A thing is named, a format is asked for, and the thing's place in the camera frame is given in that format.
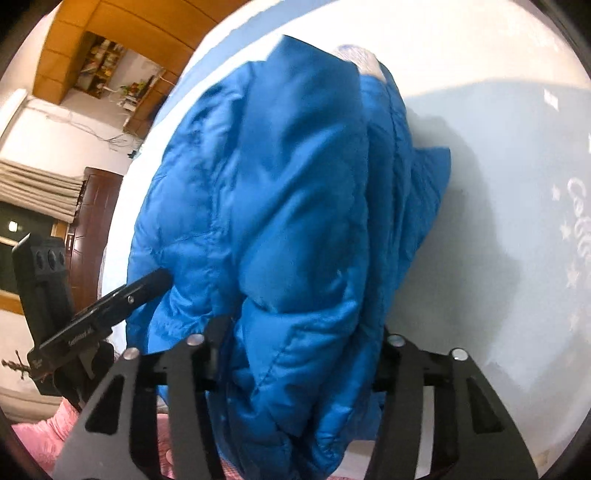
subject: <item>blue stripe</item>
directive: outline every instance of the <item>blue stripe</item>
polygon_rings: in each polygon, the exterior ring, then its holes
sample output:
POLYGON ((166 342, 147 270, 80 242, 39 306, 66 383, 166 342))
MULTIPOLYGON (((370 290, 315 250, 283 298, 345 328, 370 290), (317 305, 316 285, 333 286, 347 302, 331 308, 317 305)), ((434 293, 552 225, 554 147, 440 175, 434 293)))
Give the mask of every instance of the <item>blue stripe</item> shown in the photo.
POLYGON ((282 0, 267 10, 256 14, 235 30, 232 30, 226 38, 208 51, 179 81, 158 112, 154 125, 158 125, 195 85, 207 78, 209 74, 244 47, 259 40, 280 26, 335 1, 282 0))

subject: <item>window frame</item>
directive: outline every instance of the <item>window frame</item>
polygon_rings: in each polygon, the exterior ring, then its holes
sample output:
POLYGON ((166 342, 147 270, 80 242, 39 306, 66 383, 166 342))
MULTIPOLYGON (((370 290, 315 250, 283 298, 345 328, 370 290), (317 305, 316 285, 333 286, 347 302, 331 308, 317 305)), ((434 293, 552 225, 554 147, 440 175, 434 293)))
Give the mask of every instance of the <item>window frame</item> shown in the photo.
MULTIPOLYGON (((69 224, 62 220, 55 220, 51 229, 51 236, 58 236, 66 240, 69 224)), ((16 245, 14 240, 0 237, 0 244, 16 245)), ((0 289, 0 310, 23 315, 21 299, 15 293, 0 289)))

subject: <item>wire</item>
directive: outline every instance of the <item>wire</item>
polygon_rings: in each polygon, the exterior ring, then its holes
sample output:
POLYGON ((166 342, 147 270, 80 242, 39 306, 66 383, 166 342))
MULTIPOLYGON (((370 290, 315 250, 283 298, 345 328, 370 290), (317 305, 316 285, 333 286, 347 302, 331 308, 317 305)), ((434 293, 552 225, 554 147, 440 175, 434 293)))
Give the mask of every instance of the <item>wire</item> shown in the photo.
POLYGON ((26 109, 29 110, 33 110, 39 113, 43 113, 45 115, 45 118, 47 118, 48 120, 51 120, 53 122, 56 123, 61 123, 61 124, 68 124, 73 126, 74 128, 77 128, 78 130, 81 130, 89 135, 92 135, 93 137, 95 137, 97 140, 101 141, 101 142, 105 142, 107 143, 109 150, 112 151, 119 151, 122 148, 137 148, 141 143, 141 139, 139 139, 138 137, 136 137, 135 135, 132 134, 124 134, 121 133, 119 135, 115 135, 114 137, 111 138, 103 138, 101 137, 99 134, 97 134, 91 127, 89 127, 88 125, 85 124, 81 124, 79 122, 76 122, 74 120, 74 114, 71 110, 61 107, 61 106, 56 106, 55 108, 62 110, 62 111, 66 111, 67 112, 67 117, 63 117, 61 115, 58 115, 56 113, 52 113, 52 112, 48 112, 47 110, 43 110, 41 108, 37 108, 35 106, 31 106, 29 105, 29 103, 32 100, 35 100, 35 97, 32 98, 28 98, 27 99, 27 103, 25 105, 26 109))

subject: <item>bed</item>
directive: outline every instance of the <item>bed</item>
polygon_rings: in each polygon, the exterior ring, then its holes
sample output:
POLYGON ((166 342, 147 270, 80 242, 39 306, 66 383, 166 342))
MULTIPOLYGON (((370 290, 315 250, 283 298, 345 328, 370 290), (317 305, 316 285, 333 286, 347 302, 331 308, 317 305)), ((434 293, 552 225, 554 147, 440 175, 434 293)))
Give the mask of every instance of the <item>bed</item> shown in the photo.
MULTIPOLYGON (((242 7, 196 50, 123 180, 103 292, 126 282, 135 219, 184 114, 233 69, 264 60, 282 35, 325 51, 373 51, 397 81, 415 143, 450 146, 449 191, 389 326, 424 349, 466 348, 546 471, 591 407, 591 236, 578 222, 589 209, 591 80, 527 1, 242 7)), ((112 338, 119 351, 124 329, 112 338)), ((427 394, 425 439, 429 402, 427 394)), ((354 445, 338 474, 362 478, 370 452, 370 443, 354 445)), ((418 473, 429 458, 425 442, 418 473)))

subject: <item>blue fabric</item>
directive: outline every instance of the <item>blue fabric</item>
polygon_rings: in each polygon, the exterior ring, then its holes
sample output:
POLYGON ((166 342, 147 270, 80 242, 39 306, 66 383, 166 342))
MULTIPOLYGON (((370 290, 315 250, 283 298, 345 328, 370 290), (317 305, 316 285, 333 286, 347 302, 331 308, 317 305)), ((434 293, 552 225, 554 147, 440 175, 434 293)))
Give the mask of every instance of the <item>blue fabric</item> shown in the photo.
POLYGON ((247 480, 325 478, 377 433, 385 315, 450 174, 449 150, 413 148, 383 70, 285 37, 189 110, 135 225, 128 281, 164 267, 174 286, 128 319, 129 346, 237 316, 209 406, 247 480))

